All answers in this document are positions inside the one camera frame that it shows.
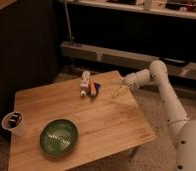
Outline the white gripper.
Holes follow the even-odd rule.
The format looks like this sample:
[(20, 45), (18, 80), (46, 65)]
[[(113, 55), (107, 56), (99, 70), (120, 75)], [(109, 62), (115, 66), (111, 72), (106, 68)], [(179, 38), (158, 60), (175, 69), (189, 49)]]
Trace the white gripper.
[(111, 83), (112, 84), (125, 84), (125, 85), (120, 86), (117, 90), (115, 90), (112, 93), (113, 98), (117, 98), (119, 96), (125, 95), (128, 92), (128, 87), (131, 90), (136, 90), (139, 88), (139, 81), (135, 73), (126, 75), (124, 77), (124, 80), (123, 79), (112, 80)]

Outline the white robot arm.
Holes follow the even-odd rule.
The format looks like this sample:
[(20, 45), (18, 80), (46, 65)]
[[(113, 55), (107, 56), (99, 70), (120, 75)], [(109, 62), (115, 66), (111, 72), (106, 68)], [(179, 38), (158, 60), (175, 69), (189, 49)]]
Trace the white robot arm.
[(112, 97), (117, 98), (125, 92), (131, 92), (150, 83), (158, 87), (166, 113), (167, 125), (176, 148), (175, 171), (196, 171), (196, 119), (191, 119), (174, 88), (172, 87), (166, 64), (161, 60), (150, 63), (148, 69), (133, 72), (113, 81), (119, 88)]

